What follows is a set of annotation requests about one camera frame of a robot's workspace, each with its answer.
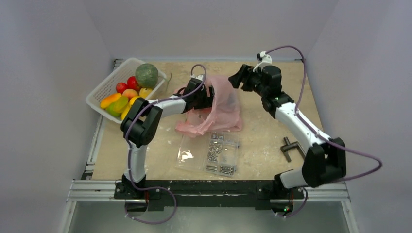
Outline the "pink plastic bag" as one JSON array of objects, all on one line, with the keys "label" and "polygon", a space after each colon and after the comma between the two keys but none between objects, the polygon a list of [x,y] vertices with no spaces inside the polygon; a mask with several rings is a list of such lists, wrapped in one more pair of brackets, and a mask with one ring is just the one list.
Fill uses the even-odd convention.
[{"label": "pink plastic bag", "polygon": [[212,106],[189,110],[186,113],[186,121],[177,122],[175,130],[190,137],[197,137],[208,132],[241,131],[240,101],[228,77],[208,76],[205,85],[214,89]]}]

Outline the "green netted melon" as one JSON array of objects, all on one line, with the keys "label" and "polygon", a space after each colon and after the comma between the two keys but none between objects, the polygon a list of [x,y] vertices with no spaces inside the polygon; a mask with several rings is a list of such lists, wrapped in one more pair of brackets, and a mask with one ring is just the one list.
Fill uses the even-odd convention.
[{"label": "green netted melon", "polygon": [[158,69],[149,63],[141,64],[135,70],[137,83],[142,88],[155,88],[158,82],[158,75]]}]

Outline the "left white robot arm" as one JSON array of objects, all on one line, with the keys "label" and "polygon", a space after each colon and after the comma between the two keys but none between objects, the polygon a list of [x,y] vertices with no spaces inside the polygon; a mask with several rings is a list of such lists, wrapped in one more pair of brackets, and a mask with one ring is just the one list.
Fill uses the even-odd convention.
[{"label": "left white robot arm", "polygon": [[122,182],[126,185],[126,193],[132,198],[138,199],[148,190],[141,183],[146,177],[144,168],[146,151],[156,134],[160,120],[192,109],[205,109],[212,106],[214,94],[208,94],[205,81],[205,74],[192,76],[182,94],[177,92],[160,100],[138,98],[132,105],[120,126],[129,146],[127,169]]}]

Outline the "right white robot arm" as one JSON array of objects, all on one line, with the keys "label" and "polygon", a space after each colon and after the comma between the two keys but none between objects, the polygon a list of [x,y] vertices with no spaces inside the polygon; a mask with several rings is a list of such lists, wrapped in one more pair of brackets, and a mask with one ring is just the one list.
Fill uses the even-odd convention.
[{"label": "right white robot arm", "polygon": [[293,99],[282,91],[278,67],[269,65],[254,69],[242,65],[228,80],[234,88],[259,94],[265,111],[290,130],[306,154],[301,168],[275,175],[273,192],[276,196],[283,198],[292,188],[318,187],[346,175],[344,142],[331,138],[299,112]]}]

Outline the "clear plastic screw box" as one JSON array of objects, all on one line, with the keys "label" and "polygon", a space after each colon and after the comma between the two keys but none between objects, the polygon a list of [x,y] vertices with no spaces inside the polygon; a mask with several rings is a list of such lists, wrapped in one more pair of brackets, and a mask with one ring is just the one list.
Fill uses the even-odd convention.
[{"label": "clear plastic screw box", "polygon": [[233,177],[237,171],[239,136],[228,132],[182,136],[175,167]]}]

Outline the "pale yellow fruit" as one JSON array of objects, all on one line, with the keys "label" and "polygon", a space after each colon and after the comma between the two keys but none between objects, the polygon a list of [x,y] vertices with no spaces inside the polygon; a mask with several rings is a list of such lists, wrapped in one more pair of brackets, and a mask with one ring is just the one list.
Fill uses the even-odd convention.
[{"label": "pale yellow fruit", "polygon": [[150,88],[141,88],[140,91],[139,91],[139,96],[144,98],[144,99],[147,99],[148,96],[152,93],[152,91],[153,90],[150,89]]}]

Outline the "yellow lemon fruit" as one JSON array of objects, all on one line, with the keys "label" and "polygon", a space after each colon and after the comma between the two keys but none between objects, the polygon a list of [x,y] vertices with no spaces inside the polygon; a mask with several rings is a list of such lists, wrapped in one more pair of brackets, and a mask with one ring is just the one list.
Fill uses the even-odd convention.
[{"label": "yellow lemon fruit", "polygon": [[126,116],[127,116],[127,114],[128,114],[129,111],[130,111],[130,106],[127,106],[127,107],[124,109],[124,111],[122,112],[121,116],[120,116],[121,120],[124,120],[124,119],[126,118]]},{"label": "yellow lemon fruit", "polygon": [[139,96],[132,97],[132,98],[129,100],[129,106],[132,107],[133,104],[135,103],[135,101],[136,101],[138,98],[139,98]]}]

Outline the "white plastic basket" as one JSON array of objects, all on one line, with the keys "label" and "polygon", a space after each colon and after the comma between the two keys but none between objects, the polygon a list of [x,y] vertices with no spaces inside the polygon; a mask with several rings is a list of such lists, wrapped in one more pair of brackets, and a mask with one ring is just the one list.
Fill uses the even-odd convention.
[{"label": "white plastic basket", "polygon": [[[141,64],[145,62],[137,58],[119,59],[115,62],[115,67],[112,73],[110,73],[97,87],[95,87],[86,97],[86,103],[96,112],[103,117],[121,124],[120,117],[114,117],[110,115],[106,110],[100,107],[101,101],[115,94],[115,86],[119,82],[125,82],[127,79],[135,75],[135,71]],[[162,70],[158,70],[158,81],[153,91],[148,95],[146,99],[153,100],[159,98],[159,96],[167,90],[170,80],[170,75],[165,74]]]}]

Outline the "peach fruit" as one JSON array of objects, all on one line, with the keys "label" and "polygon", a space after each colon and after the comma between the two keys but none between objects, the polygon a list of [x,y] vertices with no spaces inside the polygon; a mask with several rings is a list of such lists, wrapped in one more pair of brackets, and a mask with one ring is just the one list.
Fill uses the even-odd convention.
[{"label": "peach fruit", "polygon": [[129,89],[124,90],[123,93],[122,93],[122,95],[125,96],[125,97],[127,97],[127,98],[130,100],[130,99],[132,99],[132,98],[134,98],[134,97],[137,97],[137,96],[138,96],[138,92],[137,92],[136,90],[134,90],[134,89],[129,88]]}]

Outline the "large red apple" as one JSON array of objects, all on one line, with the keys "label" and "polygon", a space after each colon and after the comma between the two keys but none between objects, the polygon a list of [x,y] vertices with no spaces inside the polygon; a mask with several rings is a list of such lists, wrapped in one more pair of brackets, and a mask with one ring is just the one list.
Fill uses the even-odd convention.
[{"label": "large red apple", "polygon": [[140,86],[139,86],[138,81],[137,81],[137,79],[136,79],[135,76],[131,76],[131,77],[128,78],[128,80],[127,80],[127,86],[128,86],[130,89],[133,89],[133,90],[135,90],[135,91],[137,91],[137,92],[140,91]]}]

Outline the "small red apple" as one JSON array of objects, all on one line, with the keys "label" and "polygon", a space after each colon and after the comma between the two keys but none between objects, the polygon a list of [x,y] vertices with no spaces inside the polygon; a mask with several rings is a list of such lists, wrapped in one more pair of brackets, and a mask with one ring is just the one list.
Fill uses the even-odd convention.
[{"label": "small red apple", "polygon": [[116,87],[115,87],[115,89],[116,89],[116,92],[117,93],[123,93],[125,90],[127,90],[129,87],[128,87],[128,85],[126,84],[126,83],[123,83],[123,82],[120,82],[120,83],[117,83],[116,84]]}]

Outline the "green lime fruit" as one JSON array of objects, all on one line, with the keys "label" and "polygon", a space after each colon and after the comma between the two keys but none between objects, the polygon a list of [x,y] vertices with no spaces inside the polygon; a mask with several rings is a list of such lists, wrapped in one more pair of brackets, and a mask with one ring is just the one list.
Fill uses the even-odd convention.
[{"label": "green lime fruit", "polygon": [[121,113],[114,111],[114,103],[111,103],[105,110],[113,117],[120,117]]}]

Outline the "orange yellow mango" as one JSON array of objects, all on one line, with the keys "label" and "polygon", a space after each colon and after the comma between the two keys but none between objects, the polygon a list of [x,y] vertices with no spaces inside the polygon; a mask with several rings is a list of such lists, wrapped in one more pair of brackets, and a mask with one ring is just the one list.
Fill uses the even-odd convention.
[{"label": "orange yellow mango", "polygon": [[101,100],[100,107],[102,109],[106,109],[110,104],[116,102],[120,97],[122,97],[121,93],[112,94]]}]

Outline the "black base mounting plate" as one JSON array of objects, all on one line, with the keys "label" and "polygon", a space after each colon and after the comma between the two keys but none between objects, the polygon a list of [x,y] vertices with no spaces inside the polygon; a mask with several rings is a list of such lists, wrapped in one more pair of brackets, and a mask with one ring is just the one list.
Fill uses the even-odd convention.
[{"label": "black base mounting plate", "polygon": [[303,200],[297,188],[281,190],[272,180],[142,180],[136,186],[123,178],[115,183],[114,198],[148,203],[149,211],[165,207],[249,207],[280,209],[281,203]]}]

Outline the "aluminium frame rail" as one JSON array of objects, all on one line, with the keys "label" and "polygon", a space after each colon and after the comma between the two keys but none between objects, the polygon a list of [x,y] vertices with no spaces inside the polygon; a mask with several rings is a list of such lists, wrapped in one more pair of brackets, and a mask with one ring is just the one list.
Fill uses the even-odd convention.
[{"label": "aluminium frame rail", "polygon": [[[71,182],[66,201],[115,201],[115,180],[74,180]],[[326,184],[317,188],[306,188],[308,201],[350,201],[350,196],[345,183]],[[201,190],[183,193],[172,191],[178,196],[235,196],[226,191]]]}]

